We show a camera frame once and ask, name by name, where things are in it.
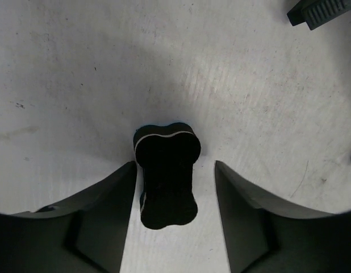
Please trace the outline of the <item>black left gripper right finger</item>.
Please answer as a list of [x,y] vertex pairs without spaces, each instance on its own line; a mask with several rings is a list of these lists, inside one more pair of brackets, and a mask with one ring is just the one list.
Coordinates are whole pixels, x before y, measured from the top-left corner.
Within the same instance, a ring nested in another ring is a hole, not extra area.
[[287,201],[221,161],[214,170],[232,272],[351,272],[351,210]]

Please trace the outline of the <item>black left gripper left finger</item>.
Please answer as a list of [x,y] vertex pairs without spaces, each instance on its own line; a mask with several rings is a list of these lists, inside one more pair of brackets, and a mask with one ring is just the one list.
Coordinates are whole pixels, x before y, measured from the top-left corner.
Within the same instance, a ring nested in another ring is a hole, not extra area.
[[36,212],[0,213],[0,272],[119,272],[135,185],[128,162]]

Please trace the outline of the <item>black bone-shaped whiteboard eraser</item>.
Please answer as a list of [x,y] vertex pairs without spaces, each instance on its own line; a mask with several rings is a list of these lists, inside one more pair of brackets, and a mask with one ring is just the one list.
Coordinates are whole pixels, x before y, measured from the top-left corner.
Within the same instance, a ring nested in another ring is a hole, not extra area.
[[143,126],[134,134],[133,148],[143,172],[143,225],[160,230],[190,223],[198,213],[192,181],[193,165],[201,152],[192,128],[182,122]]

